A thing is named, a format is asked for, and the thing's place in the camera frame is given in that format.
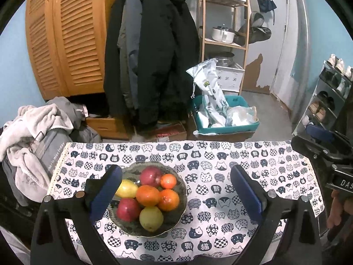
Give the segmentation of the person's right hand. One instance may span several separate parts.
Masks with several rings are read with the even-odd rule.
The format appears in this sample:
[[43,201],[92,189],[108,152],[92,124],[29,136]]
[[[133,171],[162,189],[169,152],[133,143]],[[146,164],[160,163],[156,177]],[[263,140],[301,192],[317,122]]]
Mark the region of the person's right hand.
[[339,192],[337,190],[333,190],[331,193],[331,197],[333,198],[331,204],[331,210],[329,217],[327,219],[327,227],[328,229],[332,229],[334,226],[338,226],[342,217],[341,214],[343,211],[352,215],[353,214],[353,200],[352,197],[345,200],[344,204],[339,201]]

